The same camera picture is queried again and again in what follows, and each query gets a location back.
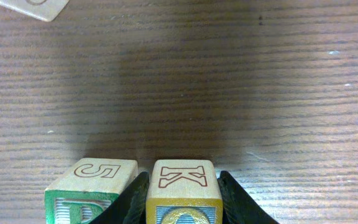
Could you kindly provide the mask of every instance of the green painted block side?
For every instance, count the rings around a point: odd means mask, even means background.
[[[55,224],[55,198],[66,198],[66,199],[78,199],[78,200],[109,200],[111,203],[118,198],[119,194],[115,193],[102,193],[102,192],[76,192],[70,190],[46,190],[45,191],[45,212],[47,224]],[[84,205],[81,202],[78,203],[65,203],[70,207],[70,224],[87,224],[88,222],[81,222],[82,217],[81,207]],[[87,203],[87,207],[92,210],[95,217],[103,212],[97,205]]]

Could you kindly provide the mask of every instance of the block top face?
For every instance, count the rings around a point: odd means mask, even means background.
[[[212,162],[158,160],[154,165],[147,198],[221,199]]]
[[[70,167],[45,190],[120,194],[136,175],[136,161],[84,158]]]
[[[52,21],[69,0],[0,0],[0,5],[45,22]]]

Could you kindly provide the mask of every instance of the wooden block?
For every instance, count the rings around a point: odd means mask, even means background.
[[[0,0],[0,5],[36,19],[50,22],[69,0]]]
[[[47,224],[89,223],[136,175],[136,161],[81,159],[45,189]]]
[[[155,163],[146,200],[148,224],[220,224],[222,215],[223,201],[211,161]]]

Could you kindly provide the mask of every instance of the wooden table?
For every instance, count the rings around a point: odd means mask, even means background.
[[[0,7],[0,223],[82,157],[211,159],[280,223],[358,223],[358,1]]]

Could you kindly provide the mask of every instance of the gold border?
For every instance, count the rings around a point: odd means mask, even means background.
[[[215,223],[222,224],[223,201],[216,198],[150,198],[146,201],[147,224],[157,222],[157,206],[215,207]]]

